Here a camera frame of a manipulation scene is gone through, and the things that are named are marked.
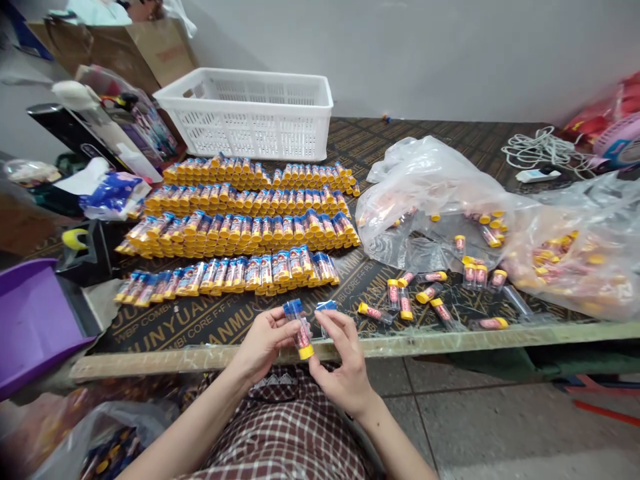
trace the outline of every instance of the wooden edge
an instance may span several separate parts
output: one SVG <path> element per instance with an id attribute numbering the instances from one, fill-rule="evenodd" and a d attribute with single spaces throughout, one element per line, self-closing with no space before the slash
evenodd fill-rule
<path id="1" fill-rule="evenodd" d="M 394 337 L 360 340 L 366 357 L 404 357 L 493 350 L 510 347 L 532 347 L 562 343 L 584 343 L 640 337 L 640 322 L 555 324 L 540 327 L 512 327 L 489 332 L 434 333 L 414 330 Z M 237 345 L 210 345 L 178 350 L 146 353 L 106 353 L 80 358 L 71 369 L 70 380 L 90 380 L 157 375 L 161 373 L 194 373 L 222 369 L 233 358 Z M 320 360 L 340 360 L 331 341 L 314 342 Z M 293 349 L 282 351 L 277 363 L 296 363 Z"/>

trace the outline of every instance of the tiled floor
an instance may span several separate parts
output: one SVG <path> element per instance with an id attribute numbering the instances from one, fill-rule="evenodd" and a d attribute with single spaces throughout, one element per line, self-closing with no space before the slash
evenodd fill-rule
<path id="1" fill-rule="evenodd" d="M 640 479 L 640 428 L 577 409 L 550 385 L 440 363 L 369 359 L 372 386 L 442 480 Z M 581 400 L 640 417 L 640 400 Z"/>

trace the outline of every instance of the person's left hand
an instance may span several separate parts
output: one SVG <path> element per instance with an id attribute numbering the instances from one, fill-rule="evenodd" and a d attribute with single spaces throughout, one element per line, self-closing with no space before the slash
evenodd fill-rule
<path id="1" fill-rule="evenodd" d="M 282 307 L 262 312 L 227 369 L 255 385 L 265 377 L 280 348 L 293 345 L 293 337 L 301 327 L 300 321 L 287 322 Z"/>

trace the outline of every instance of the checkered clothing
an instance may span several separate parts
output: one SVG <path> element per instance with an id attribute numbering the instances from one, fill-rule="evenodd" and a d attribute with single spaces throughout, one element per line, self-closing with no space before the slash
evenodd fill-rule
<path id="1" fill-rule="evenodd" d="M 202 470 L 180 480 L 352 480 L 370 478 L 372 471 L 308 370 L 292 366 L 272 368 L 250 390 Z"/>

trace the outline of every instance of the hand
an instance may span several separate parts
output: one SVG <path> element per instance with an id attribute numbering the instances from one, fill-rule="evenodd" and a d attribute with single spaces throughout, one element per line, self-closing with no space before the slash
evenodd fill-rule
<path id="1" fill-rule="evenodd" d="M 332 338 L 342 366 L 330 373 L 314 355 L 309 359 L 309 372 L 332 402 L 358 419 L 375 404 L 378 395 L 367 377 L 355 322 L 336 310 L 316 311 L 315 318 Z"/>
<path id="2" fill-rule="evenodd" d="M 299 321 L 287 322 L 282 307 L 267 310 L 253 321 L 228 370 L 255 385 L 271 368 L 280 348 L 293 345 L 293 337 L 302 327 Z"/>

